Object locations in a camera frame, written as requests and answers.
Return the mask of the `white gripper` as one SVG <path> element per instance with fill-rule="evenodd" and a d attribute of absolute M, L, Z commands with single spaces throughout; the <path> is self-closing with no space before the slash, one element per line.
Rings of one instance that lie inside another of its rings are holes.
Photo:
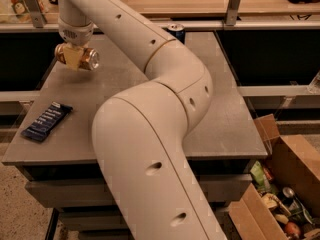
<path fill-rule="evenodd" d="M 75 24 L 66 23 L 59 18 L 58 25 L 60 36 L 67 42 L 63 47 L 66 65 L 72 70 L 78 70 L 84 53 L 82 46 L 86 45 L 92 37 L 94 24 L 89 22 L 84 26 L 76 26 Z"/>

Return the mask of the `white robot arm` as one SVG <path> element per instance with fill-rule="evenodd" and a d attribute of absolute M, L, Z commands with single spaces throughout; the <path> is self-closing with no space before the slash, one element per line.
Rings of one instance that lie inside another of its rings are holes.
<path fill-rule="evenodd" d="M 185 45 L 119 0 L 59 0 L 60 23 L 87 17 L 145 74 L 92 124 L 100 170 L 134 240 L 227 240 L 184 154 L 206 115 L 211 75 Z"/>

